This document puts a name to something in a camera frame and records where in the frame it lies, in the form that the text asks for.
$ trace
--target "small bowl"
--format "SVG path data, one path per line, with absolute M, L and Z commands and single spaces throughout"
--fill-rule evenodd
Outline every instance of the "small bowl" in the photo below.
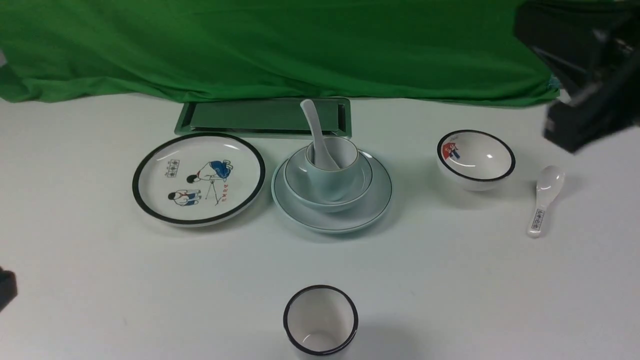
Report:
M 354 166 L 360 167 L 352 189 L 340 200 L 328 201 L 320 198 L 309 181 L 304 147 L 296 151 L 284 165 L 284 181 L 287 189 L 306 207 L 323 213 L 336 213 L 352 208 L 367 193 L 373 178 L 371 164 L 365 156 L 359 156 Z
M 507 144 L 491 134 L 458 130 L 438 142 L 438 167 L 463 189 L 484 191 L 511 175 L 516 158 Z

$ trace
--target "bowl with black rim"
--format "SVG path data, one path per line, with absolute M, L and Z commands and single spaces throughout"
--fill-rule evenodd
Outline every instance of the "bowl with black rim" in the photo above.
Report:
M 448 181 L 469 191 L 484 191 L 502 184 L 514 171 L 511 148 L 491 134 L 457 130 L 438 142 L 438 167 Z

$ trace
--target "tableware set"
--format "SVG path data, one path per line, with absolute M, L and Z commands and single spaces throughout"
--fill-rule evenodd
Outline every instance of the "tableware set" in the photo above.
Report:
M 271 194 L 276 207 L 311 231 L 342 234 L 364 229 L 390 207 L 390 172 L 372 154 L 339 136 L 323 136 L 313 101 L 300 103 L 313 141 L 276 167 Z M 438 167 L 450 182 L 468 191 L 503 184 L 516 165 L 501 139 L 477 130 L 446 134 L 436 148 Z M 228 220 L 246 209 L 266 176 L 262 156 L 232 135 L 203 133 L 171 140 L 143 159 L 132 190 L 140 208 L 171 225 L 196 227 Z M 564 173 L 543 170 L 536 211 L 527 235 L 539 237 L 549 204 L 562 188 Z

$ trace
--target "spoon handle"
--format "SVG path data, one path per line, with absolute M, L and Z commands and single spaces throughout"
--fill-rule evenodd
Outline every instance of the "spoon handle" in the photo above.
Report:
M 305 113 L 309 128 L 311 129 L 311 136 L 314 138 L 314 165 L 325 170 L 340 169 L 335 160 L 329 155 L 329 150 L 327 150 L 324 144 L 320 118 L 318 117 L 318 112 L 313 100 L 302 100 L 300 108 L 302 108 L 302 112 Z
M 545 221 L 545 213 L 547 209 L 543 206 L 536 206 L 536 211 L 533 212 L 529 226 L 527 227 L 527 235 L 530 238 L 540 237 L 542 231 L 542 224 Z

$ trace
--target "spoon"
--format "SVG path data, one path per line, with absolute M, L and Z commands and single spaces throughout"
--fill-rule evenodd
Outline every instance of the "spoon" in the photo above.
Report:
M 300 107 L 302 112 L 305 113 L 309 128 L 311 128 L 311 136 L 314 138 L 314 165 L 323 170 L 340 170 L 338 164 L 329 155 L 329 150 L 326 149 L 322 129 L 320 128 L 320 118 L 314 102 L 310 99 L 302 100 Z
M 547 218 L 547 208 L 558 196 L 563 185 L 564 171 L 561 168 L 551 165 L 542 169 L 536 185 L 536 211 L 534 211 L 527 227 L 529 237 L 537 238 L 540 236 L 542 224 Z

